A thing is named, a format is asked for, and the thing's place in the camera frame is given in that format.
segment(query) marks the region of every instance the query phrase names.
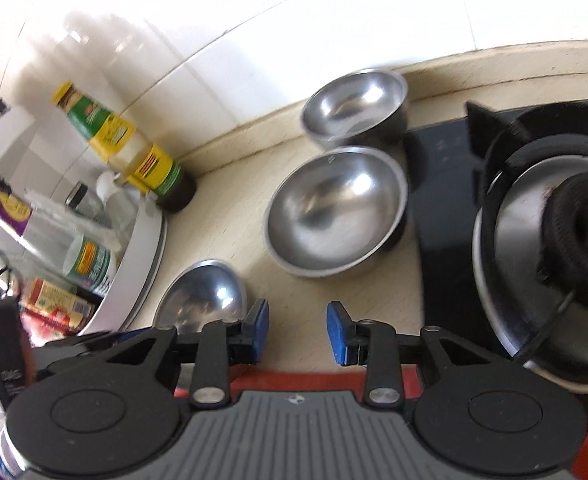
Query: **red cloth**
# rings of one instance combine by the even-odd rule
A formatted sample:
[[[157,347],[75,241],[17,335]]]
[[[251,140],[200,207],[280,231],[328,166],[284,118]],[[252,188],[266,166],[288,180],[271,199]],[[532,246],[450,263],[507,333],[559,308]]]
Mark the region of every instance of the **red cloth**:
[[[403,368],[405,397],[413,399],[421,395],[421,384],[415,368]],[[304,391],[304,390],[352,390],[358,399],[363,396],[365,386],[364,370],[339,374],[293,374],[266,372],[249,368],[231,382],[232,395],[236,397],[243,390]],[[176,396],[185,397],[187,392],[176,390]],[[579,480],[588,480],[588,433],[571,472]]]

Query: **metal bowl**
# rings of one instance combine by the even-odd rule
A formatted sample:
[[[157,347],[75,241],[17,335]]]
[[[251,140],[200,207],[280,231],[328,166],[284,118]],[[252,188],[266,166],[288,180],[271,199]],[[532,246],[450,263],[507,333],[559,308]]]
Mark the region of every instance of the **metal bowl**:
[[[360,70],[325,85],[305,103],[301,122],[325,149],[347,144],[396,143],[407,129],[405,78],[384,70]]]
[[[204,260],[186,269],[165,292],[154,316],[158,328],[176,327],[179,334],[198,332],[216,319],[243,319],[245,286],[228,264]]]
[[[338,274],[399,238],[407,195],[405,173],[386,153],[357,146],[325,153],[294,171],[272,197],[267,250],[296,276]]]

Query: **gray ribbed panel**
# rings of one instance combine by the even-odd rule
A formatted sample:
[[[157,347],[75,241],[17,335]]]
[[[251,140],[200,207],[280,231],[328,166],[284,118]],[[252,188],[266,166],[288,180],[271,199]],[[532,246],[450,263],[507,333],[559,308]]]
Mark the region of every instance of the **gray ribbed panel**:
[[[300,404],[290,398],[305,398]],[[42,479],[29,473],[24,480]],[[373,412],[350,392],[245,392],[200,412],[164,456],[122,480],[463,480],[400,415]],[[550,480],[571,480],[559,472]]]

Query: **bowl rim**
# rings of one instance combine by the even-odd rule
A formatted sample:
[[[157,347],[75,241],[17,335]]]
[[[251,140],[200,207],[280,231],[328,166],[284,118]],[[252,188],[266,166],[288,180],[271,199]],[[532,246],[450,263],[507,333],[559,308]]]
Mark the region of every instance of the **bowl rim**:
[[[272,207],[274,205],[274,202],[275,202],[277,196],[280,194],[280,191],[283,189],[285,184],[288,183],[290,181],[290,179],[292,179],[292,177],[296,173],[298,173],[300,170],[302,170],[304,167],[311,164],[312,162],[315,162],[315,161],[320,160],[322,158],[327,158],[332,155],[337,155],[339,153],[362,153],[364,155],[373,156],[375,158],[378,158],[382,162],[384,162],[392,170],[392,173],[394,173],[394,176],[396,178],[396,182],[398,183],[399,192],[400,192],[400,199],[399,199],[398,207],[396,210],[396,214],[394,216],[394,221],[392,222],[392,224],[389,227],[388,231],[386,232],[385,236],[383,236],[379,240],[379,242],[375,245],[375,247],[373,247],[372,249],[367,251],[367,253],[364,254],[363,256],[360,256],[360,258],[353,260],[352,262],[349,262],[347,264],[344,264],[344,265],[341,265],[338,267],[329,267],[328,269],[306,269],[304,267],[296,266],[296,265],[290,263],[289,261],[285,260],[285,258],[283,258],[282,256],[280,256],[280,254],[276,251],[276,249],[272,245],[271,240],[269,239],[269,216],[271,215]],[[263,218],[263,240],[265,243],[265,247],[267,248],[267,253],[269,254],[269,256],[272,257],[272,259],[274,261],[276,261],[276,263],[282,269],[286,270],[290,274],[293,274],[294,276],[300,276],[303,278],[326,278],[328,276],[334,276],[335,274],[339,274],[341,272],[344,272],[345,270],[349,270],[352,267],[356,267],[358,264],[364,262],[366,259],[368,259],[370,256],[372,256],[374,253],[376,253],[376,251],[378,251],[387,240],[389,240],[390,236],[394,233],[394,231],[396,230],[398,225],[403,220],[403,217],[405,216],[405,213],[407,211],[408,200],[409,200],[409,182],[407,181],[407,176],[405,175],[405,172],[403,171],[403,168],[398,163],[398,161],[395,160],[395,158],[392,157],[391,155],[388,155],[387,153],[385,153],[384,151],[378,150],[377,148],[371,148],[368,146],[341,146],[341,147],[336,148],[334,150],[330,150],[328,152],[321,153],[320,155],[317,155],[317,156],[312,157],[309,160],[305,161],[303,164],[298,166],[294,171],[292,171],[283,180],[283,182],[280,183],[280,185],[278,186],[278,188],[276,189],[274,194],[269,199],[269,203],[267,204],[267,209],[265,210],[265,215]]]
[[[379,74],[383,74],[386,76],[390,76],[393,79],[395,79],[398,83],[400,83],[401,87],[403,88],[403,94],[401,96],[401,102],[397,107],[395,107],[385,117],[381,118],[378,121],[378,123],[376,123],[374,126],[362,128],[362,129],[358,130],[357,132],[350,132],[349,134],[345,134],[345,135],[329,136],[329,135],[325,135],[325,134],[320,134],[314,130],[309,129],[309,127],[307,126],[307,123],[305,121],[305,112],[307,111],[308,106],[310,105],[312,100],[314,100],[315,97],[317,97],[320,94],[322,94],[323,92],[325,92],[327,90],[327,87],[336,83],[336,81],[340,81],[341,79],[344,79],[344,78],[347,78],[347,77],[350,77],[353,75],[371,74],[371,73],[379,73]],[[319,88],[316,92],[314,92],[309,97],[309,99],[307,99],[307,101],[305,102],[305,105],[303,106],[303,109],[301,110],[301,113],[300,113],[300,124],[301,124],[302,128],[304,129],[305,133],[308,134],[310,137],[312,137],[312,139],[314,139],[314,140],[322,140],[324,142],[327,142],[327,141],[333,140],[333,139],[350,139],[351,137],[359,136],[360,134],[363,134],[364,132],[372,129],[373,127],[378,126],[378,124],[382,123],[383,121],[386,121],[389,117],[394,115],[398,111],[398,109],[401,108],[403,106],[403,104],[405,104],[405,102],[407,101],[408,93],[409,93],[409,85],[407,84],[407,79],[405,79],[402,74],[398,74],[396,72],[393,72],[392,70],[384,70],[381,68],[364,68],[363,70],[356,70],[355,72],[349,72],[347,74],[341,75],[340,77],[337,77],[336,79],[332,79],[330,82],[326,83],[321,88]]]
[[[195,264],[191,264],[189,267],[187,267],[187,269],[181,270],[181,272],[178,274],[178,276],[176,276],[170,283],[170,285],[165,289],[165,292],[163,293],[163,296],[161,297],[161,301],[158,302],[158,304],[156,305],[156,310],[154,311],[154,319],[152,320],[152,327],[156,327],[156,323],[158,322],[158,314],[160,311],[160,308],[163,304],[163,302],[165,301],[165,298],[167,298],[167,295],[170,293],[170,290],[172,289],[172,287],[176,284],[176,282],[178,282],[178,280],[180,280],[185,274],[187,274],[188,272],[190,272],[191,270],[194,269],[199,269],[199,267],[218,267],[219,269],[223,269],[225,272],[228,272],[231,276],[234,276],[234,279],[236,280],[236,283],[238,284],[238,288],[241,291],[241,310],[243,310],[245,312],[245,314],[247,315],[247,289],[245,288],[245,283],[243,282],[243,280],[241,279],[241,277],[238,275],[238,273],[232,269],[232,267],[222,261],[222,260],[200,260],[198,262],[196,262]]]

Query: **purple label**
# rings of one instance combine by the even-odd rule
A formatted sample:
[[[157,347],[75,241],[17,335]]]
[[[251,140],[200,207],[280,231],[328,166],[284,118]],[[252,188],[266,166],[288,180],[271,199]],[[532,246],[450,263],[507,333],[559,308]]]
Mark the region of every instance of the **purple label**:
[[[9,226],[19,236],[23,236],[32,216],[32,208],[15,196],[0,192],[0,224]]]

